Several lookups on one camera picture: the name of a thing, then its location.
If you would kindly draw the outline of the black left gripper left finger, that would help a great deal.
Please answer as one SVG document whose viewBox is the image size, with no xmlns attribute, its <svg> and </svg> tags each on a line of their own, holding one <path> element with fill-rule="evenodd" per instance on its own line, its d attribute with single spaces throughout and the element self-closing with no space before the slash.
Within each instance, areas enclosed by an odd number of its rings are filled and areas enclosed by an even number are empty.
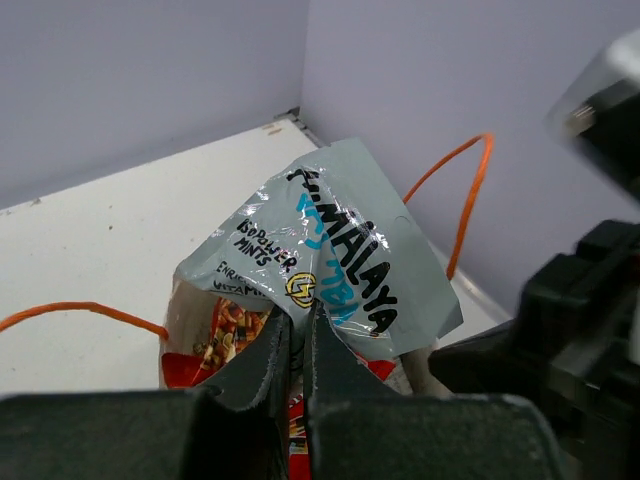
<svg viewBox="0 0 640 480">
<path fill-rule="evenodd" d="M 8 396 L 4 479 L 285 479 L 291 323 L 196 387 Z"/>
</svg>

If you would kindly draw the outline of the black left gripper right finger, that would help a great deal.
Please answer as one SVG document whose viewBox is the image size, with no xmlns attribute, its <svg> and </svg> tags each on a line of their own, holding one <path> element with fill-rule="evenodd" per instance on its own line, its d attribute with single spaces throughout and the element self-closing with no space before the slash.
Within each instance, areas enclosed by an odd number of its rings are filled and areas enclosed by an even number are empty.
<svg viewBox="0 0 640 480">
<path fill-rule="evenodd" d="M 305 328 L 305 428 L 315 479 L 562 479 L 552 430 L 512 395 L 405 396 L 340 339 L 321 302 Z"/>
</svg>

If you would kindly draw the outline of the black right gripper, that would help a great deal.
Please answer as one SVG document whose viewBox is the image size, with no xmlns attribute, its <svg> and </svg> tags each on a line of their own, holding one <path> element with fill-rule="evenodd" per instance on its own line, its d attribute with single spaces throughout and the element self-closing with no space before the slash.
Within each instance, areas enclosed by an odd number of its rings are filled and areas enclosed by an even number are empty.
<svg viewBox="0 0 640 480">
<path fill-rule="evenodd" d="M 512 319 L 434 351 L 453 393 L 525 394 L 514 338 L 536 360 L 535 403 L 583 479 L 639 476 L 639 227 L 606 220 L 525 285 Z"/>
</svg>

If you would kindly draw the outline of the small red snack packet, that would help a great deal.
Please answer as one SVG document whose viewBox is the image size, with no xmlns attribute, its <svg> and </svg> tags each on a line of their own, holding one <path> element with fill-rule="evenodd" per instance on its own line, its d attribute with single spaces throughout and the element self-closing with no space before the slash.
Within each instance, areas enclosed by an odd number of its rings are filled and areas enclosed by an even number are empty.
<svg viewBox="0 0 640 480">
<path fill-rule="evenodd" d="M 396 479 L 382 411 L 389 361 L 369 361 L 315 303 L 299 349 L 277 308 L 228 300 L 211 310 L 207 337 L 160 358 L 164 383 L 202 397 L 188 430 L 182 479 Z"/>
</svg>

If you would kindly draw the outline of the small silver snack packet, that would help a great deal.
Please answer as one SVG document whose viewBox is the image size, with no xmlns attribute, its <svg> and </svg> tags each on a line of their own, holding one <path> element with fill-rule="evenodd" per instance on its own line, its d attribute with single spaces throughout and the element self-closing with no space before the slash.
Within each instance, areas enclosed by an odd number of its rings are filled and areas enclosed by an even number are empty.
<svg viewBox="0 0 640 480">
<path fill-rule="evenodd" d="M 273 304 L 301 333 L 315 302 L 369 360 L 429 347 L 462 323 L 424 234 L 357 139 L 271 177 L 177 268 L 249 310 Z"/>
</svg>

